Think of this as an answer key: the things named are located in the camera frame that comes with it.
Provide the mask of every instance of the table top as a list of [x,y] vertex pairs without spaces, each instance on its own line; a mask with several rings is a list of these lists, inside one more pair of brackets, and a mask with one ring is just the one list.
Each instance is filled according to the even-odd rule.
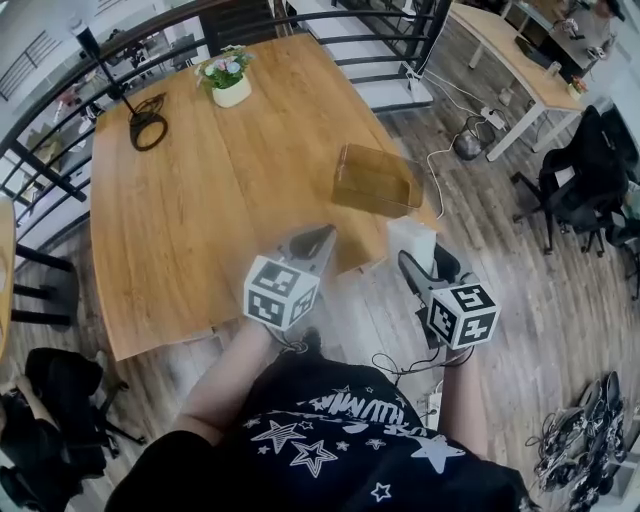
[[477,37],[546,108],[583,111],[584,106],[567,92],[567,84],[557,75],[549,77],[545,69],[527,58],[515,42],[518,31],[500,16],[475,7],[454,3],[451,17]]
[[[116,359],[238,317],[256,255],[300,227],[336,226],[337,271],[386,255],[387,218],[331,202],[346,143],[400,154],[384,127],[311,36],[249,51],[253,93],[232,108],[192,69],[132,98],[167,93],[151,151],[131,146],[122,106],[98,120],[91,233]],[[426,200],[414,216],[437,228]]]
[[7,346],[11,304],[13,303],[13,273],[16,256],[16,214],[13,202],[0,197],[0,358]]

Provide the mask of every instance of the floor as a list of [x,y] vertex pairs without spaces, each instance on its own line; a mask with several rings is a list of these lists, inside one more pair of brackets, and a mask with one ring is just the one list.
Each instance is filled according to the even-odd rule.
[[[466,62],[474,49],[473,39],[450,21],[430,69],[496,106],[497,92],[511,77],[487,55],[475,71],[469,70]],[[433,90],[436,102],[430,109],[380,116],[390,134],[425,169],[427,155],[448,148],[468,115],[440,90]],[[505,111],[512,123],[528,101],[524,91],[516,92]],[[462,94],[456,92],[454,98],[465,108],[479,109],[475,100]],[[523,135],[524,141],[514,143],[493,163],[484,156],[462,162],[453,152],[435,155],[431,162],[446,212],[441,239],[466,254],[502,305],[493,340],[477,350],[484,370],[491,458],[520,470],[532,486],[533,498],[545,510],[556,510],[566,495],[539,495],[533,485],[535,449],[525,447],[525,441],[539,433],[548,413],[576,400],[589,381],[605,372],[617,370],[629,407],[636,403],[640,306],[631,302],[631,288],[624,281],[629,265],[624,255],[611,247],[603,258],[583,255],[574,234],[558,233],[554,253],[545,257],[543,219],[511,222],[512,214],[530,198],[508,178],[516,171],[531,178],[537,175],[543,155],[531,153],[529,145],[538,127],[534,125]],[[570,133],[563,134],[565,142],[569,137]],[[427,195],[437,209],[432,178],[427,181]],[[78,350],[88,357],[98,349],[109,350],[96,295],[88,222],[58,240],[52,254],[66,255],[77,266],[81,283],[77,325],[61,334],[48,327],[14,324],[0,364],[0,382],[22,368],[28,351],[36,346]],[[42,272],[28,263],[18,272],[17,282],[37,285]],[[19,306],[36,308],[31,300],[21,298]],[[417,309],[406,285],[387,262],[381,262],[340,276],[324,293],[311,320],[320,326],[327,357],[370,364],[376,352],[384,352],[407,367],[430,354],[413,314]],[[110,380],[117,372],[131,386],[116,401],[113,419],[149,439],[162,435],[191,386],[224,350],[235,329],[237,324],[231,323],[193,341],[113,365]],[[425,410],[425,394],[440,377],[439,371],[430,371],[400,381],[419,413]],[[122,456],[109,463],[106,478],[87,482],[86,493],[74,499],[73,510],[102,510],[113,486],[140,454],[130,443],[122,442],[121,448]]]

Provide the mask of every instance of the black t-shirt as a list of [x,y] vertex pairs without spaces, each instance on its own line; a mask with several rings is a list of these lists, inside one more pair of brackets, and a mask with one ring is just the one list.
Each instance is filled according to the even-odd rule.
[[265,505],[500,512],[526,510],[529,500],[518,472],[425,429],[377,370],[291,355],[260,377],[218,446],[189,432],[165,435],[106,511]]

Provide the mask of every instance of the white flower pot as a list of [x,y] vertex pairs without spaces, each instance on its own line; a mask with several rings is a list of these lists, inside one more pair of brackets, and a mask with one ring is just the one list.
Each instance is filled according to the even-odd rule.
[[211,89],[213,101],[223,108],[233,107],[251,94],[251,84],[247,75],[243,75],[242,79],[235,85],[227,89]]

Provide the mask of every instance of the potted plant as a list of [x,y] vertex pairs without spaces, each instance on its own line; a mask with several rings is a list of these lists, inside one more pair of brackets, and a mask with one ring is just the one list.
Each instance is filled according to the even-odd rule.
[[578,76],[572,77],[571,83],[567,86],[569,95],[577,101],[580,101],[580,96],[587,92],[587,90],[587,84],[585,84],[584,80]]
[[251,94],[251,84],[245,70],[253,55],[244,51],[244,46],[231,45],[222,49],[222,57],[196,69],[200,78],[211,87],[213,100],[224,108],[233,107]]

